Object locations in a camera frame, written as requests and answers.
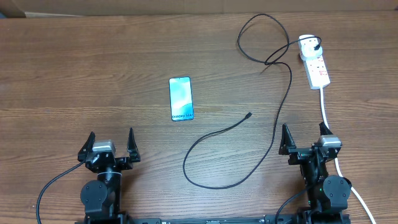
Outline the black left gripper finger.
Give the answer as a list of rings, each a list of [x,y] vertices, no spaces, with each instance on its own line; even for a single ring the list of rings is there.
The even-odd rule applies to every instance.
[[[141,156],[137,148],[137,144],[134,139],[134,131],[132,128],[129,129],[129,136],[127,140],[127,152],[129,153],[130,162],[140,162]]]
[[[83,147],[78,152],[77,159],[79,162],[86,160],[88,154],[92,151],[94,142],[95,142],[95,133],[91,132],[88,139],[84,143]]]

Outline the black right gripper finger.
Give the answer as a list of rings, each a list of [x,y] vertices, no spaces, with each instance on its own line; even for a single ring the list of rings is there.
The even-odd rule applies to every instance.
[[[296,150],[294,139],[286,123],[282,125],[282,137],[279,147],[279,155],[289,155]]]
[[[326,124],[324,122],[321,122],[319,124],[320,127],[320,135],[324,136],[324,135],[333,135],[333,133],[330,131],[330,129],[326,126]]]

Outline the Samsung Galaxy smartphone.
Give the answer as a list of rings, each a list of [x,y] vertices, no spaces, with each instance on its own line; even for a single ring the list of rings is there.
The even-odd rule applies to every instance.
[[[192,85],[190,77],[169,80],[170,110],[172,121],[194,119]]]

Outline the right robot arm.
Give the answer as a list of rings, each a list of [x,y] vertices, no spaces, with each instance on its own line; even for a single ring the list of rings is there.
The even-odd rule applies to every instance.
[[[310,147],[298,148],[286,124],[282,125],[280,155],[288,155],[290,165],[299,165],[305,188],[285,201],[278,209],[276,223],[350,223],[343,210],[348,208],[352,183],[345,177],[330,175],[326,163],[337,158],[341,140],[325,123],[320,123],[320,137]],[[294,215],[281,218],[283,208],[302,194],[307,194],[308,207],[301,207]]]

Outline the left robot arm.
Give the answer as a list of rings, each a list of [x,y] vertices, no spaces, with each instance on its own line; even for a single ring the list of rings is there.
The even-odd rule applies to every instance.
[[[127,157],[116,157],[113,141],[97,141],[94,133],[80,149],[78,161],[97,175],[80,193],[85,206],[84,223],[132,223],[128,212],[121,211],[121,180],[122,171],[131,170],[133,163],[141,161],[133,129],[129,130],[127,152]]]

